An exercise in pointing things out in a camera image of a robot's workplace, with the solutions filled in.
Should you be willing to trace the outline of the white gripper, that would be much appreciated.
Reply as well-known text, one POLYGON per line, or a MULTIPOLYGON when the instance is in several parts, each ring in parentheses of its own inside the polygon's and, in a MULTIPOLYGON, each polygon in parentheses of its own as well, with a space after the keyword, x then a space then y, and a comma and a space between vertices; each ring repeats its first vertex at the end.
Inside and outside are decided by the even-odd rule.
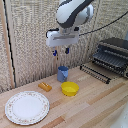
MULTIPOLYGON (((46 45, 49 47, 56 47, 62 45, 75 44, 79 40, 79 33, 74 32, 68 35, 63 35, 59 31, 48 31, 46 34, 46 45)), ((65 50, 66 54, 69 54, 70 47, 67 47, 65 50)), ((57 50, 52 50, 53 56, 57 56, 57 50)))

